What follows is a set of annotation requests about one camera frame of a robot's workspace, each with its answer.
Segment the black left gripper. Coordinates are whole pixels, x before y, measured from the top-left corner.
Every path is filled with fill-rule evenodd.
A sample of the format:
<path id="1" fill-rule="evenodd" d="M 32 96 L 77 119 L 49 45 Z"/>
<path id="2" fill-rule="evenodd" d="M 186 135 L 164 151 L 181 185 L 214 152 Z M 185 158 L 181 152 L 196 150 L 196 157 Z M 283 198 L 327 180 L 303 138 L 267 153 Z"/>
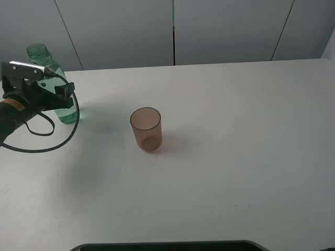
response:
<path id="1" fill-rule="evenodd" d="M 72 91 L 74 83 L 62 81 L 36 81 L 24 79 L 2 79 L 4 91 L 2 103 L 14 107 L 17 111 L 68 109 L 73 106 Z"/>

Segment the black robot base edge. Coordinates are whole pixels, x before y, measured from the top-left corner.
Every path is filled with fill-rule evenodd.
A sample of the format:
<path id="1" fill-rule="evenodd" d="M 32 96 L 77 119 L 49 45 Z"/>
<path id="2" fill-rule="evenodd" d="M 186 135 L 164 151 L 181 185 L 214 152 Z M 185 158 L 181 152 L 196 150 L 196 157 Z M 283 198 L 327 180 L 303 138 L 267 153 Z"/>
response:
<path id="1" fill-rule="evenodd" d="M 203 242 L 83 244 L 73 248 L 73 250 L 111 250 L 111 251 L 266 250 L 266 248 L 252 241 L 203 241 Z"/>

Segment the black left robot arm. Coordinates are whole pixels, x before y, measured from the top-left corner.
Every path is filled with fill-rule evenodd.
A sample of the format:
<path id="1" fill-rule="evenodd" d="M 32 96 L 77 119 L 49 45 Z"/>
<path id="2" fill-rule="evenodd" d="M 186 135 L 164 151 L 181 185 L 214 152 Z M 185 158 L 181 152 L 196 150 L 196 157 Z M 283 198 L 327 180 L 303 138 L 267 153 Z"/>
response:
<path id="1" fill-rule="evenodd" d="M 16 88 L 10 82 L 5 86 L 9 88 L 4 93 L 1 101 L 1 146 L 5 140 L 19 127 L 25 125 L 28 131 L 36 136 L 51 136 L 55 130 L 55 123 L 43 112 L 69 108 L 74 104 L 71 95 L 74 93 L 74 83 L 64 82 L 64 85 L 55 87 L 52 93 L 38 85 L 36 81 L 24 80 L 20 87 Z M 51 126 L 50 133 L 37 133 L 29 128 L 28 121 L 35 116 L 47 120 Z"/>

